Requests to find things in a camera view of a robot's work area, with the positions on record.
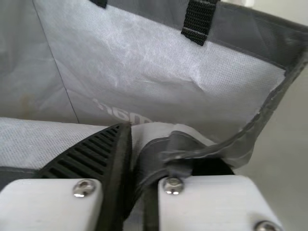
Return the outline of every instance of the screw head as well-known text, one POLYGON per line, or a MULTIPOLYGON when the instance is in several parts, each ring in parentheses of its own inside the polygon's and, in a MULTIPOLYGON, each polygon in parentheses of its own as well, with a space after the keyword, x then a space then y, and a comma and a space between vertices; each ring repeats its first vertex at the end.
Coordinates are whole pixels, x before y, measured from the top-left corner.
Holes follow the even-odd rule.
POLYGON ((282 229, 271 221, 262 221, 256 225, 255 231, 282 231, 282 229))
POLYGON ((167 178, 163 187, 167 194, 178 195, 184 190, 184 183, 178 178, 167 178))
POLYGON ((73 194, 75 197, 85 197, 91 195, 96 188, 95 181, 81 180, 73 187, 73 194))

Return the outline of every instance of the white plastic bracket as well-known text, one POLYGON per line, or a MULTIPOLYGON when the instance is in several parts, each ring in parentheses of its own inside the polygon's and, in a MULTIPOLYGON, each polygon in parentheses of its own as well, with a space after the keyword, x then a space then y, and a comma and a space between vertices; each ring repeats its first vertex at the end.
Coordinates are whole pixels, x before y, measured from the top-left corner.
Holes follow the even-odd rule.
POLYGON ((281 227, 255 184, 242 176, 195 176, 168 194, 159 182, 159 231, 253 231, 262 221, 281 227))
POLYGON ((93 231, 103 201, 101 183, 75 197, 81 179, 16 180, 0 192, 1 231, 93 231))

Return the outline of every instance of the ribbed rubber pad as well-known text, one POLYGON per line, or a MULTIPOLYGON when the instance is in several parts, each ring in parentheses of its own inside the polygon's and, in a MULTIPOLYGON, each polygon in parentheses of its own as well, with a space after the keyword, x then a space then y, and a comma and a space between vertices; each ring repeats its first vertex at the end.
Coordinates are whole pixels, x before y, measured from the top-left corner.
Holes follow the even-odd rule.
POLYGON ((40 178, 102 180, 109 170, 121 125, 114 125, 77 143, 39 173, 40 178))
POLYGON ((96 230, 119 231, 124 222, 131 159, 130 124, 117 124, 69 148, 35 178, 97 179, 103 186, 103 204, 96 230))

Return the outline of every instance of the non-woven fabric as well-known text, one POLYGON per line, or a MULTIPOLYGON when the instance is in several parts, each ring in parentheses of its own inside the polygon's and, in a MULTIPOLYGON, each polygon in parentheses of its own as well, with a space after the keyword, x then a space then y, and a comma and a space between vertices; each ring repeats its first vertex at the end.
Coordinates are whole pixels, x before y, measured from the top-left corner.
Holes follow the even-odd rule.
MULTIPOLYGON (((31 121, 0 117, 0 167, 41 169, 66 149, 103 126, 31 121)), ((205 146, 213 143, 186 125, 147 123, 132 127, 134 158, 152 140, 184 132, 205 146)))
POLYGON ((80 123, 188 125, 214 141, 236 134, 284 70, 232 49, 88 0, 36 0, 80 123))
POLYGON ((0 0, 0 116, 77 123, 31 0, 0 0))

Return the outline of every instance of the black webbing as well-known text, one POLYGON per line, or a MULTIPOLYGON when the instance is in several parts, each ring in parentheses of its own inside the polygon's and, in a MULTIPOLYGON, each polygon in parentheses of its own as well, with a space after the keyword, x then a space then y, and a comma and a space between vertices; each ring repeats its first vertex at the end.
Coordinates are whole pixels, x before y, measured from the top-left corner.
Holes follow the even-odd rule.
POLYGON ((90 1, 103 8, 106 8, 107 6, 107 0, 90 0, 90 1))
POLYGON ((219 0, 190 0, 181 34, 203 46, 219 0))

